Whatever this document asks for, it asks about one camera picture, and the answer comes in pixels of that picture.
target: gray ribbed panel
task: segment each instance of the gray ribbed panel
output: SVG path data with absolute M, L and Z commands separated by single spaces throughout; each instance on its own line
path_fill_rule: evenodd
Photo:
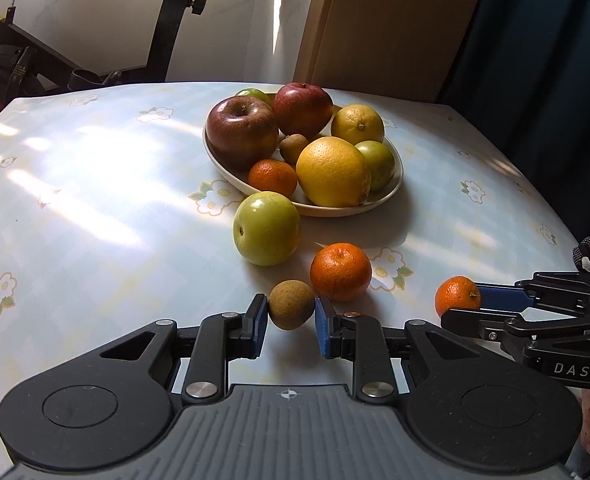
M 442 463 L 420 448 L 390 408 L 353 401 L 343 386 L 238 385 L 212 406 L 182 412 L 168 436 L 110 470 L 52 475 L 25 466 L 3 480 L 569 480 L 556 466 L 487 477 Z

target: wooden panel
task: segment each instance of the wooden panel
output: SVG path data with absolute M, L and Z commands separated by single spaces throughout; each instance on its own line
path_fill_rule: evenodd
M 477 0 L 312 0 L 295 79 L 434 102 Z

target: kiwi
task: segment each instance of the kiwi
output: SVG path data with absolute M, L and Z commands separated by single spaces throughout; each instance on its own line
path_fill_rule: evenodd
M 280 155 L 287 163 L 296 164 L 299 154 L 309 145 L 309 140 L 300 134 L 289 135 L 280 142 Z
M 268 314 L 282 330 L 299 328 L 315 311 L 315 294 L 304 282 L 278 283 L 268 296 Z

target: triangular cutout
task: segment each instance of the triangular cutout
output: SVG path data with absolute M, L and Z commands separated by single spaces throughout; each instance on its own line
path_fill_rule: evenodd
M 590 352 L 590 339 L 578 339 L 576 341 L 559 341 L 553 343 L 554 348 L 560 350 L 575 350 L 577 352 Z
M 438 332 L 426 332 L 426 337 L 440 357 L 446 361 L 479 357 L 479 354 L 470 348 L 451 341 Z
M 154 332 L 143 332 L 135 337 L 109 348 L 100 354 L 104 359 L 119 359 L 121 361 L 137 361 L 146 350 L 153 338 Z

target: silver screw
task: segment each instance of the silver screw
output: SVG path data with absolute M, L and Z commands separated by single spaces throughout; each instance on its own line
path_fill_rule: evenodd
M 198 381 L 197 383 L 189 384 L 186 387 L 186 393 L 196 399 L 205 399 L 206 397 L 212 397 L 217 393 L 217 386 L 213 383 Z
M 380 399 L 381 397 L 388 397 L 391 393 L 393 393 L 393 386 L 381 381 L 375 381 L 374 383 L 364 384 L 361 388 L 361 391 L 364 393 L 364 395 Z

